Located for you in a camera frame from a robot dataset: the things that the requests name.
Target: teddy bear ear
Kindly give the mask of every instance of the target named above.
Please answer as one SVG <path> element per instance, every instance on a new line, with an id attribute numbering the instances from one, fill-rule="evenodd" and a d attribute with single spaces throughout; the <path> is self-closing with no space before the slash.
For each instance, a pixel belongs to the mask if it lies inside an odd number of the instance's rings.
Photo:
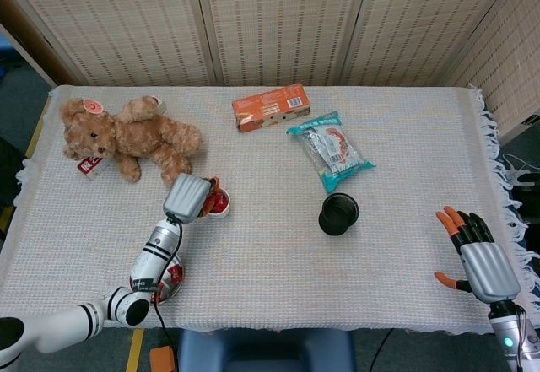
<path id="1" fill-rule="evenodd" d="M 67 100 L 60 106 L 60 116 L 64 122 L 64 125 L 69 126 L 71 120 L 78 113 L 84 113 L 83 99 L 73 98 Z"/>

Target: tablecloth fringe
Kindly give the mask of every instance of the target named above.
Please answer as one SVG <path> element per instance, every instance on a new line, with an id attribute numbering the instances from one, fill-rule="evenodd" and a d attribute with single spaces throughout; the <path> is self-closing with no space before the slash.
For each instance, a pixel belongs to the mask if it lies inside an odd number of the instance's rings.
<path id="1" fill-rule="evenodd" d="M 523 246 L 523 239 L 527 231 L 527 225 L 520 221 L 516 215 L 516 209 L 521 206 L 521 202 L 510 199 L 509 191 L 512 185 L 506 177 L 506 168 L 499 160 L 500 144 L 498 140 L 499 130 L 497 123 L 493 120 L 491 113 L 485 109 L 485 101 L 483 100 L 482 90 L 472 86 L 476 92 L 475 100 L 478 108 L 478 116 L 482 134 L 486 142 L 488 150 L 489 164 L 491 170 L 495 174 L 496 193 L 499 194 L 500 200 L 504 203 L 505 222 L 509 226 L 510 238 L 512 246 L 515 250 L 517 260 L 521 269 L 521 287 L 528 292 L 532 292 L 536 287 L 540 288 L 540 277 L 531 267 L 532 258 L 540 258 L 535 252 L 528 251 Z M 536 317 L 540 317 L 540 302 L 532 301 L 531 306 Z"/>

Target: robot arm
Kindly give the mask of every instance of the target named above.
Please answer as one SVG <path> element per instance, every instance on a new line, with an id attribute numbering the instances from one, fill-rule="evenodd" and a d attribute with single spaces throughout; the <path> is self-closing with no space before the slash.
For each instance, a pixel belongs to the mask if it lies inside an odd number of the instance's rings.
<path id="1" fill-rule="evenodd" d="M 129 288 L 116 288 L 88 303 L 43 317 L 0 318 L 0 372 L 14 372 L 29 346 L 54 353 L 98 335 L 105 320 L 136 326 L 147 316 L 152 295 L 175 257 L 183 223 L 198 217 L 211 181 L 180 174 L 165 199 L 167 219 L 158 222 L 133 265 Z"/>
<path id="2" fill-rule="evenodd" d="M 490 306 L 489 321 L 513 372 L 540 372 L 540 342 L 531 321 L 514 299 L 521 287 L 505 252 L 478 215 L 445 207 L 443 223 L 460 256 L 468 280 L 435 277 L 445 286 L 472 292 Z"/>

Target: table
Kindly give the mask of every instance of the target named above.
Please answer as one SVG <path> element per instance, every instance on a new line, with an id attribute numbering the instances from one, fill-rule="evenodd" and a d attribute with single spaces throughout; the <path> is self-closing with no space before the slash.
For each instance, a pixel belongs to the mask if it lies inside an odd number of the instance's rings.
<path id="1" fill-rule="evenodd" d="M 128 284 L 133 261 L 163 218 L 167 190 L 159 169 L 144 160 L 136 184 L 114 165 L 86 180 L 62 157 L 57 109 L 80 96 L 118 112 L 132 98 L 155 94 L 168 116 L 201 128 L 205 148 L 192 160 L 194 173 L 219 176 L 233 200 L 227 218 L 185 227 L 186 280 L 161 306 L 168 326 L 486 332 L 488 307 L 433 277 L 435 270 L 463 275 L 435 218 L 446 204 L 486 218 L 523 287 L 518 302 L 538 324 L 529 293 L 535 277 L 516 243 L 523 228 L 505 208 L 510 201 L 493 160 L 498 145 L 479 91 L 307 87 L 310 117 L 339 111 L 350 137 L 377 164 L 338 186 L 356 198 L 360 216 L 347 234 L 331 237 L 316 221 L 327 194 L 285 134 L 306 118 L 235 129 L 230 102 L 266 89 L 55 89 L 0 254 L 2 315 L 49 314 Z M 158 325 L 153 313 L 143 323 Z"/>

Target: beige woven panel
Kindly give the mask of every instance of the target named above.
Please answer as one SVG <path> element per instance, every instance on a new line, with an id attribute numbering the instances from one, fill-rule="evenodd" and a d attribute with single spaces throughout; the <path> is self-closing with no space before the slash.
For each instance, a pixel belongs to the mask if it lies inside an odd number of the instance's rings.
<path id="1" fill-rule="evenodd" d="M 28 0 L 93 85 L 208 84 L 189 0 Z"/>
<path id="2" fill-rule="evenodd" d="M 498 0 L 446 81 L 483 89 L 500 136 L 540 109 L 540 0 Z"/>
<path id="3" fill-rule="evenodd" d="M 352 2 L 209 0 L 224 84 L 328 85 Z"/>
<path id="4" fill-rule="evenodd" d="M 493 0 L 364 0 L 345 84 L 430 85 Z"/>

